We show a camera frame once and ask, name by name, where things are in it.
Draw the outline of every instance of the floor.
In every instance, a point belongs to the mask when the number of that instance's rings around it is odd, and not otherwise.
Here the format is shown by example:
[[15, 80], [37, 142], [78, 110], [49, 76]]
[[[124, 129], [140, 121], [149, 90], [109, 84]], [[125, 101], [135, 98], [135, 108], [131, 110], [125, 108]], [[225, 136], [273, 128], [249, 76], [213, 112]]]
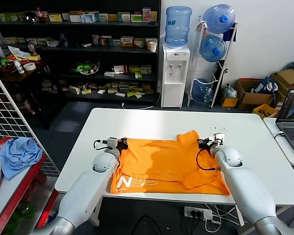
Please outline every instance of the floor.
[[[43, 146], [50, 154], [58, 168], [61, 170], [70, 151], [93, 108], [121, 108], [120, 104], [109, 103], [91, 103], [91, 102], [69, 102], [59, 113], [50, 126], [49, 130], [41, 128], [35, 120], [29, 120], [29, 124], [42, 142]], [[125, 105], [125, 108], [142, 108], [142, 105]], [[152, 108], [161, 110], [160, 106]], [[198, 112], [243, 112], [233, 108], [223, 108], [215, 105], [213, 109], [208, 107], [191, 104], [186, 107], [186, 100], [181, 109], [165, 109], [176, 111], [198, 111]], [[156, 227], [150, 223], [150, 220], [143, 219], [137, 227], [135, 233], [133, 229], [136, 222], [143, 215], [152, 217], [160, 227], [163, 235], [191, 235], [190, 227], [192, 219], [183, 216], [184, 206], [202, 207], [204, 205], [192, 205], [185, 203], [169, 203], [158, 201], [142, 201], [129, 199], [104, 198], [101, 206], [99, 219], [100, 226], [92, 227], [89, 222], [84, 223], [77, 228], [75, 235], [159, 235]], [[280, 215], [280, 218], [286, 223], [294, 217], [294, 208], [287, 210]], [[216, 229], [217, 225], [208, 225], [210, 230]], [[209, 234], [205, 231], [203, 221], [195, 227], [193, 234]], [[237, 234], [235, 225], [225, 221], [222, 222], [221, 229], [215, 233], [217, 235]]]

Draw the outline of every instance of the white metal frame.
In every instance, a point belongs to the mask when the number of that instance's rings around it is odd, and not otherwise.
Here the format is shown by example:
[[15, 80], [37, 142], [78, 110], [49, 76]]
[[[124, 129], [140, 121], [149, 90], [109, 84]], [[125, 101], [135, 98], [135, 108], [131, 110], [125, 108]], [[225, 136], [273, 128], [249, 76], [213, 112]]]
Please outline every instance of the white metal frame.
[[192, 52], [192, 55], [191, 55], [191, 66], [190, 66], [189, 72], [188, 72], [188, 78], [191, 78], [191, 87], [190, 87], [190, 90], [187, 92], [187, 97], [188, 97], [187, 107], [190, 106], [190, 102], [191, 102], [191, 100], [193, 100], [192, 90], [193, 90], [194, 81], [197, 81], [197, 82], [199, 82], [201, 84], [204, 84], [204, 85], [211, 85], [211, 87], [212, 87], [213, 83], [218, 82], [216, 90], [214, 91], [214, 97], [213, 97], [212, 103], [210, 105], [210, 108], [212, 108], [214, 106], [214, 103], [215, 103], [215, 100], [216, 100], [217, 92], [218, 92], [218, 89], [219, 89], [223, 74], [226, 71], [226, 65], [227, 65], [227, 59], [228, 59], [229, 51], [230, 51], [231, 45], [233, 43], [233, 40], [234, 40], [234, 37], [235, 37], [235, 34], [236, 34], [238, 24], [235, 23], [235, 26], [233, 28], [231, 28], [231, 29], [233, 29], [233, 34], [231, 36], [231, 41], [229, 43], [229, 46], [227, 47], [227, 51], [226, 51], [226, 54], [225, 54], [225, 59], [224, 59], [223, 66], [221, 65], [220, 61], [217, 62], [217, 66], [221, 67], [220, 76], [219, 76], [218, 79], [216, 79], [214, 73], [212, 73], [212, 76], [213, 76], [214, 80], [212, 82], [209, 82], [209, 83], [203, 83], [203, 82], [199, 81], [198, 79], [196, 79], [196, 67], [197, 67], [198, 57], [200, 56], [199, 49], [200, 49], [200, 45], [201, 45], [201, 42], [202, 42], [202, 37], [203, 37], [204, 31], [208, 29], [207, 24], [205, 23], [205, 21], [201, 21], [200, 17], [199, 17], [199, 23], [198, 24], [201, 24], [201, 30], [198, 30], [198, 28], [196, 29], [195, 44], [194, 44], [193, 52]]
[[59, 176], [59, 169], [56, 167], [50, 155], [45, 150], [33, 130], [30, 128], [18, 106], [15, 104], [14, 100], [0, 80], [0, 139], [8, 136], [12, 138], [33, 138], [46, 155], [46, 160], [41, 167], [41, 171], [47, 176]]

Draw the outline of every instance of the white tabletop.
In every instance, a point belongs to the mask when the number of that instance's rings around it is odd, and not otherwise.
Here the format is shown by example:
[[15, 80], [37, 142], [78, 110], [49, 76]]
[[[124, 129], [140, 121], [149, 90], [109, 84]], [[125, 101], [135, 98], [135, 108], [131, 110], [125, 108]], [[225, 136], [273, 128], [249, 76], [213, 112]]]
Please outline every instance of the white tabletop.
[[0, 215], [5, 208], [6, 204], [10, 201], [15, 190], [19, 187], [19, 184], [23, 181], [23, 178], [26, 176], [30, 167], [17, 174], [11, 180], [8, 180], [4, 176], [1, 178], [0, 186]]
[[[67, 192], [83, 171], [92, 168], [93, 158], [98, 154], [93, 148], [94, 140], [124, 136], [137, 139], [175, 140], [177, 134], [191, 130], [196, 130], [202, 138], [216, 132], [225, 133], [225, 144], [236, 148], [244, 164], [260, 176], [276, 205], [294, 206], [294, 170], [264, 122], [255, 114], [93, 109], [62, 169], [55, 189], [59, 192]], [[106, 191], [104, 196], [234, 204], [232, 196], [209, 194], [111, 194]]]
[[[273, 136], [280, 133], [280, 129], [275, 124], [276, 118], [267, 117], [264, 122]], [[281, 150], [285, 154], [286, 158], [289, 160], [290, 164], [294, 165], [294, 150], [284, 136], [277, 136], [275, 138], [276, 142], [280, 146]]]

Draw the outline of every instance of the laptop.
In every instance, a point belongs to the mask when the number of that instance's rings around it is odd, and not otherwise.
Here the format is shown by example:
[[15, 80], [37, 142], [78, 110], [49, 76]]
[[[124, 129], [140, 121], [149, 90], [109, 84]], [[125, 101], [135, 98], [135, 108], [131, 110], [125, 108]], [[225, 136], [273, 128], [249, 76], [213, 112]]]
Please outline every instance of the laptop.
[[276, 125], [283, 131], [285, 138], [294, 149], [294, 89], [289, 89], [276, 119]]

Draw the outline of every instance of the plastic bag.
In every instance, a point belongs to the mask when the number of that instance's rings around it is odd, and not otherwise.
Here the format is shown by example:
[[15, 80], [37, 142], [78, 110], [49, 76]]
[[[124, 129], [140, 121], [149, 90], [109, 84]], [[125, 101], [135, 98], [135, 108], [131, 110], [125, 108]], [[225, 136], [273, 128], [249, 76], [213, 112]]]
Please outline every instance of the plastic bag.
[[225, 98], [236, 98], [237, 97], [237, 91], [230, 87], [230, 85], [227, 83], [227, 87], [223, 89], [223, 94]]

